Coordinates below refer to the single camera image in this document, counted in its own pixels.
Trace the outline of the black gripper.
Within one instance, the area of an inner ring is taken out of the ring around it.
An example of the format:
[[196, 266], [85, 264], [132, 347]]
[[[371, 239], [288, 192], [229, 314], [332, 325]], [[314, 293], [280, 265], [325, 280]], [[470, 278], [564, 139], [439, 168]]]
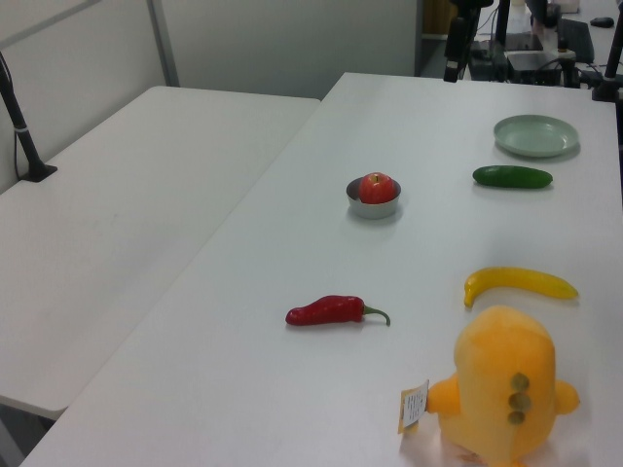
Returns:
[[457, 61], [464, 61], [467, 56], [475, 34], [475, 27], [475, 18], [456, 17], [451, 20], [445, 48], [445, 57], [448, 59], [443, 76], [445, 82], [455, 83], [458, 79], [470, 80], [469, 62], [466, 61], [458, 73]]

